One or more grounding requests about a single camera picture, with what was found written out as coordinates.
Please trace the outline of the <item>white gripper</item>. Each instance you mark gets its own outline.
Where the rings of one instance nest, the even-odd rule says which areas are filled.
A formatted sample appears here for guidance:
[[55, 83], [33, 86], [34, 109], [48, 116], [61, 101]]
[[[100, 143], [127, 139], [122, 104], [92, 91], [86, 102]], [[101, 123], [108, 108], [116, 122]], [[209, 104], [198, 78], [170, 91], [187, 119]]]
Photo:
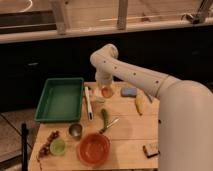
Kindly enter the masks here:
[[112, 85], [113, 76], [107, 72], [97, 70], [95, 74], [95, 80], [97, 82], [97, 92], [101, 94], [102, 88], [111, 88], [111, 94], [115, 94], [115, 85]]

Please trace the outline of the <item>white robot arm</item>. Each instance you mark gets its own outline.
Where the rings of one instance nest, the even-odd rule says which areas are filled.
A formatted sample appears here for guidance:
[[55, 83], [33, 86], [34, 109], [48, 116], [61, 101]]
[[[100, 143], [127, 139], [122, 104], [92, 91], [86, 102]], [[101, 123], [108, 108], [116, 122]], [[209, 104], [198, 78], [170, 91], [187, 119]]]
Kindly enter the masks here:
[[90, 62], [99, 83], [117, 77], [159, 100], [158, 171], [213, 171], [213, 92], [199, 82], [122, 62], [112, 44], [93, 52]]

